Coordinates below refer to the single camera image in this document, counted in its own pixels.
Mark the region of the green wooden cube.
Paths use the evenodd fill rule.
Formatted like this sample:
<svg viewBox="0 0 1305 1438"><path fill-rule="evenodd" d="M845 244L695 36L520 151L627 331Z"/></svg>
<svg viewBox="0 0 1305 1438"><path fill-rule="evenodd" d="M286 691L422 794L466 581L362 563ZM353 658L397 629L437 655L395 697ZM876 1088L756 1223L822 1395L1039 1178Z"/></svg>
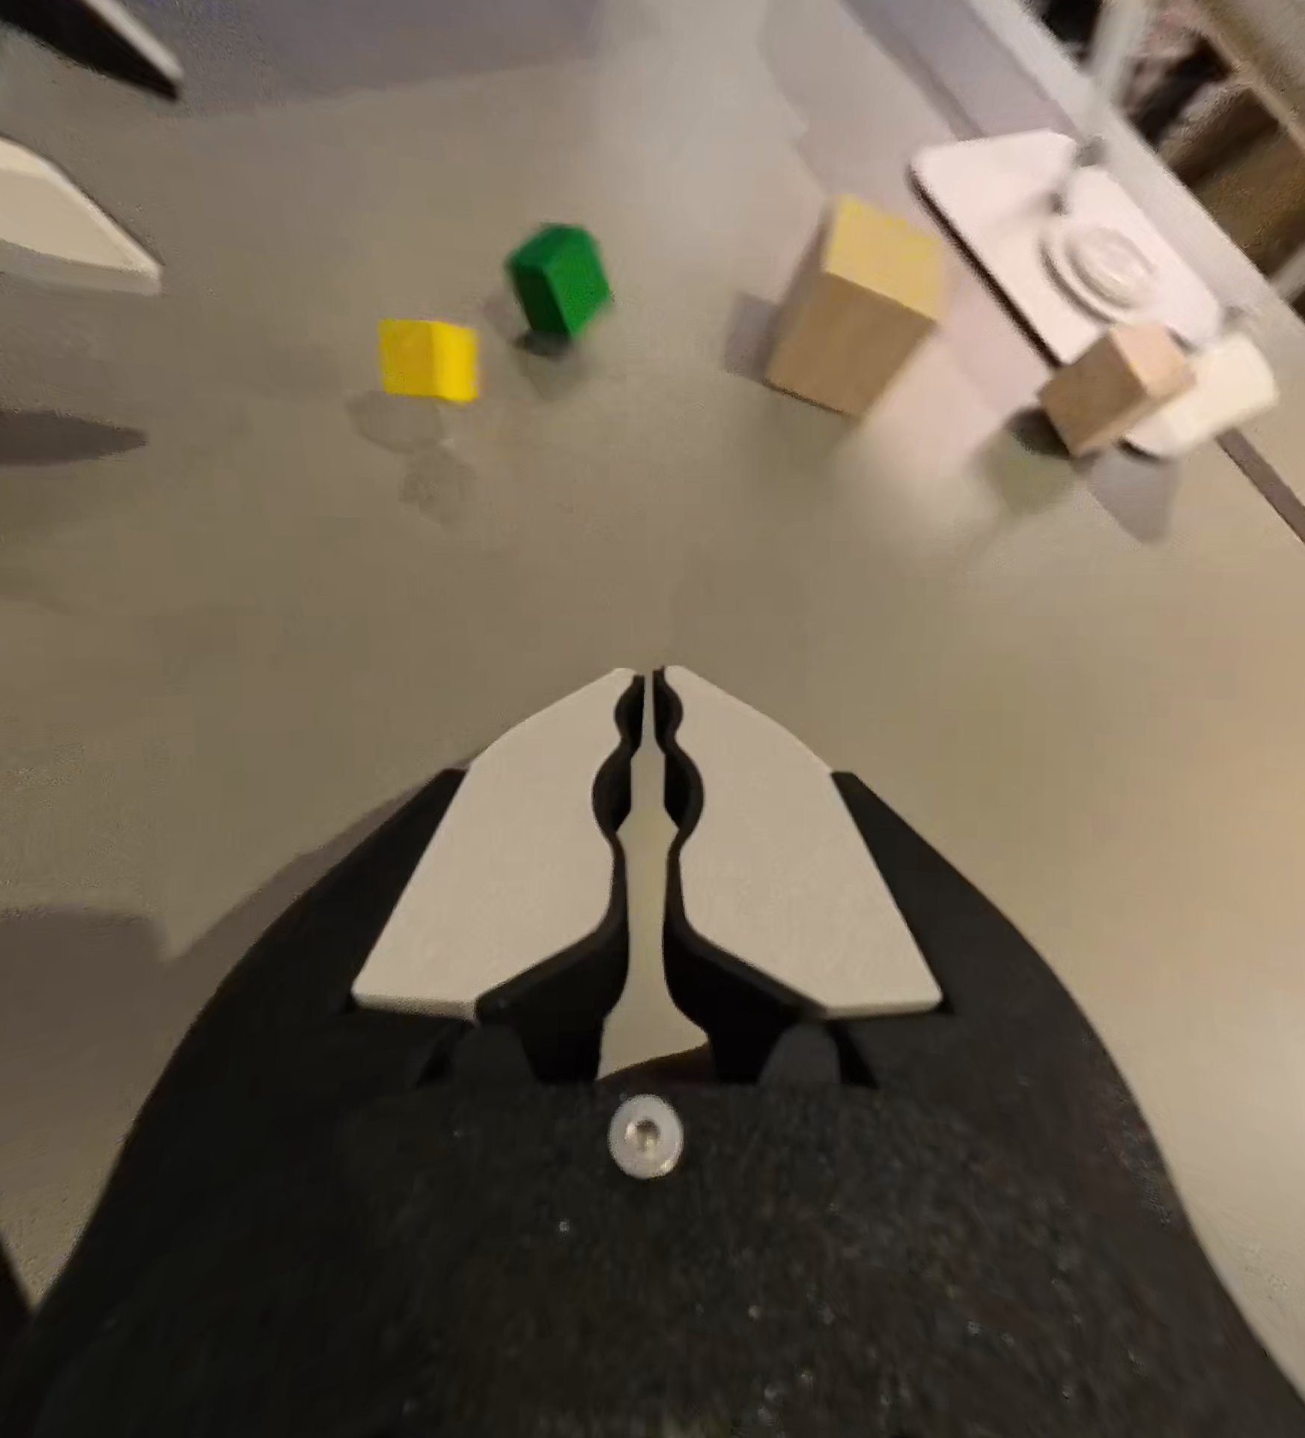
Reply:
<svg viewBox="0 0 1305 1438"><path fill-rule="evenodd" d="M504 262L531 333L571 343L612 304L601 250L577 224L550 223Z"/></svg>

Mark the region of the medium plain wooden cube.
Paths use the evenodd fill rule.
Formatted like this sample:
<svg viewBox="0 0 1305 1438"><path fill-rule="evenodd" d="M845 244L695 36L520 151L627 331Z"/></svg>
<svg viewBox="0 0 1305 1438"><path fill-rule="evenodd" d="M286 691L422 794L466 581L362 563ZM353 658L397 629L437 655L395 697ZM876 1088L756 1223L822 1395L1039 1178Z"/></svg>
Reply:
<svg viewBox="0 0 1305 1438"><path fill-rule="evenodd" d="M1078 460L1122 441L1192 384L1189 357L1162 325L1112 325L1048 378L1037 403L1060 444Z"/></svg>

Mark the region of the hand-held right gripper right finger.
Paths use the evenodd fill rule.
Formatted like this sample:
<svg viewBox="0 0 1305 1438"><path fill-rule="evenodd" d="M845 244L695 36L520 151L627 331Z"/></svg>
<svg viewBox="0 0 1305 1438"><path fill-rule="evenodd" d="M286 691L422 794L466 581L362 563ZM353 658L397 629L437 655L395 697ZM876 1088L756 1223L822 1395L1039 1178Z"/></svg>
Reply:
<svg viewBox="0 0 1305 1438"><path fill-rule="evenodd" d="M768 1022L925 1014L943 990L837 779L777 721L680 665L657 715L676 837L663 969L698 1023L744 984Z"/></svg>

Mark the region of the large plain wooden cube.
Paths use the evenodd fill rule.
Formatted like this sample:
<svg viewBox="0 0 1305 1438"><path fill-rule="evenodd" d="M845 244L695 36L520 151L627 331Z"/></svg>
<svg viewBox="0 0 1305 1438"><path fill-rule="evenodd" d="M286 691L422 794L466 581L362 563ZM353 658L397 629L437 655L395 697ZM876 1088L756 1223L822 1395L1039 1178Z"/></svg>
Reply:
<svg viewBox="0 0 1305 1438"><path fill-rule="evenodd" d="M762 378L794 399L861 420L940 327L946 291L937 235L839 194L788 287Z"/></svg>

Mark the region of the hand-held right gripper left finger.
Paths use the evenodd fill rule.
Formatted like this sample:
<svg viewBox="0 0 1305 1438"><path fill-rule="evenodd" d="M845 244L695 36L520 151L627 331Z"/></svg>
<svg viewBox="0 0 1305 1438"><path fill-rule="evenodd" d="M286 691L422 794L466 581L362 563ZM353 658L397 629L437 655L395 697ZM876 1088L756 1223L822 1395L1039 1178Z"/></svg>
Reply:
<svg viewBox="0 0 1305 1438"><path fill-rule="evenodd" d="M624 916L642 715L642 676L619 668L475 755L353 981L361 1008L474 1020Z"/></svg>

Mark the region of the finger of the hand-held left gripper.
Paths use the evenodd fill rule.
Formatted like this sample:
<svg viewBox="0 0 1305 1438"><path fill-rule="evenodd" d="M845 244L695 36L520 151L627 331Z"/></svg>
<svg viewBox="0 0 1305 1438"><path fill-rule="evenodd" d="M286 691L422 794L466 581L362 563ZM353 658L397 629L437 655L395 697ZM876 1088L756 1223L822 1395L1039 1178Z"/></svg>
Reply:
<svg viewBox="0 0 1305 1438"><path fill-rule="evenodd" d="M0 274L159 295L161 265L60 169L0 137Z"/></svg>
<svg viewBox="0 0 1305 1438"><path fill-rule="evenodd" d="M114 2L0 2L0 90L30 48L104 80L177 99L183 68L128 5Z"/></svg>

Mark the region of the yellow wooden cube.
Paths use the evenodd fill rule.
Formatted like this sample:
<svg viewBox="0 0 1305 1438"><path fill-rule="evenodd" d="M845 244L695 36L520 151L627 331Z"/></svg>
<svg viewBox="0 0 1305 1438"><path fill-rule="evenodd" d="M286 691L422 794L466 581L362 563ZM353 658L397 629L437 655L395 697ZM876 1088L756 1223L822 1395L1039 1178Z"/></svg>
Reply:
<svg viewBox="0 0 1305 1438"><path fill-rule="evenodd" d="M480 397L478 333L427 319L380 319L377 357L386 394L469 405Z"/></svg>

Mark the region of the white metal document stand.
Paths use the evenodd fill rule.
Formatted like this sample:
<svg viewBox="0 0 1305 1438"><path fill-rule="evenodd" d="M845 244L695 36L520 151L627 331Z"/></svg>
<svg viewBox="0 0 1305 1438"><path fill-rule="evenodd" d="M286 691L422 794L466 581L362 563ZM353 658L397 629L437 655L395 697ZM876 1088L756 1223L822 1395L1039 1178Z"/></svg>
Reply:
<svg viewBox="0 0 1305 1438"><path fill-rule="evenodd" d="M937 218L1057 364L1153 325L1197 387L1126 442L1305 441L1305 3L937 3L970 136L920 151Z"/></svg>

